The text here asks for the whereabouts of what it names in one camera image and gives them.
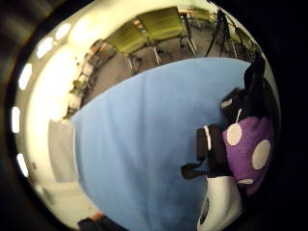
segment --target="white polka dot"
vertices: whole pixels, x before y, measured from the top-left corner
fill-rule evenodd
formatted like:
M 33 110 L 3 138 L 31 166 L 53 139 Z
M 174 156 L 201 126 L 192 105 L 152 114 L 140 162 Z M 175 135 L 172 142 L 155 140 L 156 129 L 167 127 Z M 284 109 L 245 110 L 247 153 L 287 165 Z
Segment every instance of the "white polka dot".
M 239 123 L 232 124 L 227 131 L 227 140 L 230 145 L 236 145 L 242 137 L 242 128 Z
M 244 179 L 244 180 L 240 180 L 238 181 L 239 184 L 245 184 L 245 185 L 251 185 L 253 183 L 252 179 Z
M 252 153 L 252 166 L 255 169 L 261 169 L 267 162 L 270 154 L 270 142 L 268 140 L 260 141 Z

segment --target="floor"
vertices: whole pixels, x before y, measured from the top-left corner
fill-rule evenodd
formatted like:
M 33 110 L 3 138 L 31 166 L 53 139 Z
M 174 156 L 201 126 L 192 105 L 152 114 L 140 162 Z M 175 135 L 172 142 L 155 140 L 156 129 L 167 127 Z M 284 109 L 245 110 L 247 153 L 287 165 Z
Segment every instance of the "floor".
M 171 40 L 163 41 L 160 43 L 160 47 L 163 49 L 163 53 L 159 54 L 162 59 L 162 64 L 169 64 L 172 62 L 201 58 L 205 56 L 205 53 L 209 47 L 212 39 L 212 33 L 214 31 L 214 25 L 209 25 L 206 22 L 201 22 L 201 30 L 196 25 L 192 26 L 192 38 L 197 47 L 196 55 L 193 55 L 190 47 L 186 44 L 185 47 L 180 47 L 180 39 L 174 38 Z M 216 39 L 209 57 L 218 57 L 220 46 L 220 36 Z M 230 42 L 226 42 L 222 52 L 222 57 L 234 58 L 234 52 Z M 151 68 L 155 68 L 155 56 L 151 47 L 143 48 L 135 55 L 141 57 L 141 65 L 138 73 L 146 71 Z M 95 81 L 93 87 L 83 98 L 83 106 L 89 103 L 94 97 L 104 92 L 108 88 L 120 83 L 123 80 L 133 77 L 128 69 L 128 65 L 124 56 L 121 54 L 115 54 L 105 64 L 101 65 L 96 71 L 92 73 L 91 78 Z

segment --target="blue blanket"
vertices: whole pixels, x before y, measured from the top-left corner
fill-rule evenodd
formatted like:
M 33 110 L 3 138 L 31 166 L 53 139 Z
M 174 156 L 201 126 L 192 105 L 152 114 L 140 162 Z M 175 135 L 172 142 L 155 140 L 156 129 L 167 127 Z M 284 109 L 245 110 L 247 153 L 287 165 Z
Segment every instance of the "blue blanket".
M 247 67 L 233 59 L 180 61 L 93 99 L 71 119 L 87 195 L 132 231 L 195 230 L 206 182 L 184 180 L 180 166 L 195 162 L 197 128 L 224 124 L 219 102 L 244 86 Z

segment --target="purple polka dot fabric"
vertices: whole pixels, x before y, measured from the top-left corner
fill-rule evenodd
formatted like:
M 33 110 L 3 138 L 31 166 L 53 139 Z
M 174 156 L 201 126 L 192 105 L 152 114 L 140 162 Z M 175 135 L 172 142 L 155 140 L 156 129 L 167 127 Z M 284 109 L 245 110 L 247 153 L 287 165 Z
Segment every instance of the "purple polka dot fabric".
M 269 168 L 272 123 L 267 117 L 250 116 L 238 122 L 236 132 L 232 125 L 222 133 L 228 164 L 239 187 L 245 189 L 247 195 L 252 195 L 258 191 Z

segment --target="green chair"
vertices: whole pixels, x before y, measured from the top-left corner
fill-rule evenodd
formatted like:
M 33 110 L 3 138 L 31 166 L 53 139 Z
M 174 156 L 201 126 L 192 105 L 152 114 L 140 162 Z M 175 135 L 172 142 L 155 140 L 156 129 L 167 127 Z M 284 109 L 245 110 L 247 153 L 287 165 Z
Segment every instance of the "green chair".
M 182 39 L 187 38 L 192 52 L 194 54 L 196 53 L 193 39 L 189 38 L 177 7 L 142 13 L 137 16 L 137 19 L 148 34 L 150 43 L 154 49 L 157 64 L 161 63 L 158 55 L 158 51 L 160 51 L 158 44 L 164 40 L 180 38 L 180 44 L 183 47 Z
M 209 11 L 200 9 L 200 8 L 194 8 L 192 9 L 194 13 L 191 13 L 192 17 L 192 24 L 196 24 L 199 30 L 201 31 L 201 24 L 200 21 L 205 21 L 209 25 L 214 25 L 215 20 L 211 17 L 211 14 Z
M 105 38 L 114 49 L 126 57 L 128 67 L 132 74 L 137 71 L 133 67 L 133 59 L 141 63 L 141 58 L 133 55 L 135 52 L 147 45 L 147 37 L 129 21 Z

